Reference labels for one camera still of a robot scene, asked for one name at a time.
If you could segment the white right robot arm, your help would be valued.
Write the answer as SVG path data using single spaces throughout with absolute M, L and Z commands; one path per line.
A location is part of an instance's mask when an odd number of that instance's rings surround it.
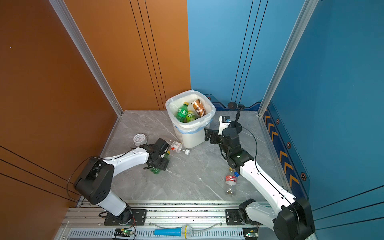
M 222 131 L 205 129 L 205 141 L 219 145 L 221 154 L 242 177 L 248 180 L 270 204 L 265 207 L 253 199 L 239 205 L 245 223 L 258 222 L 272 229 L 279 240 L 305 240 L 315 233 L 312 208 L 305 198 L 297 198 L 277 184 L 244 150 L 234 128 Z

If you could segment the yellow-green tea bottle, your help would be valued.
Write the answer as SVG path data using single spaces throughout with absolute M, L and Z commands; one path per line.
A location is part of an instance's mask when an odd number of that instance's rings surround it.
M 195 113 L 193 111 L 188 111 L 187 116 L 186 116 L 187 123 L 192 122 L 196 119 L 197 119 L 197 117 L 196 117 Z

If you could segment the brown coffee bottle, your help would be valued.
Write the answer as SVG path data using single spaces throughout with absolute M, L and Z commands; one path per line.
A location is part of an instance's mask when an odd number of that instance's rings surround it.
M 207 114 L 206 109 L 200 99 L 193 101 L 192 106 L 200 118 Z

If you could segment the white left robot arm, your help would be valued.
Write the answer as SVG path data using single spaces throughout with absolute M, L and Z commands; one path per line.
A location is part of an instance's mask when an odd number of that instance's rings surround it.
M 144 164 L 146 170 L 166 170 L 169 159 L 165 155 L 169 147 L 169 143 L 159 138 L 154 144 L 140 145 L 114 157 L 91 157 L 76 179 L 74 188 L 91 204 L 98 205 L 125 224 L 132 217 L 131 207 L 111 190 L 114 177 Z

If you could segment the red-label yellow-cap bottle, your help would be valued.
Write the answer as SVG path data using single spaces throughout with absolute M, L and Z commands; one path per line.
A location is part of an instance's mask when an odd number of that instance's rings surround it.
M 225 186 L 226 194 L 229 196 L 235 195 L 235 189 L 238 181 L 239 173 L 233 169 L 229 168 L 227 175 L 225 176 Z

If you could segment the green bottle diagonal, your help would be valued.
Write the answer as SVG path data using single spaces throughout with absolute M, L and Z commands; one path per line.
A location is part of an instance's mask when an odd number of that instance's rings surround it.
M 165 154 L 164 154 L 164 159 L 166 160 L 169 160 L 169 155 L 170 155 L 170 151 L 167 151 Z M 162 170 L 158 169 L 158 168 L 151 168 L 151 172 L 153 172 L 155 175 L 158 175 Z

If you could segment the clear crushed red-white bottle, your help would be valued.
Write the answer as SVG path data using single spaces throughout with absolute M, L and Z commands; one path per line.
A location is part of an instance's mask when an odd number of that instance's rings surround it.
M 186 155 L 189 155 L 191 152 L 182 143 L 179 143 L 177 141 L 170 140 L 170 141 L 168 141 L 168 143 L 170 145 L 170 150 L 175 152 L 175 153 L 184 153 Z

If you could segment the green sprite bottle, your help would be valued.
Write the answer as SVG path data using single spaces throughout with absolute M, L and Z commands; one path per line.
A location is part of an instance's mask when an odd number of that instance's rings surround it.
M 176 119 L 181 123 L 184 123 L 186 120 L 186 117 L 188 115 L 188 106 L 189 103 L 184 102 L 183 105 L 177 111 Z

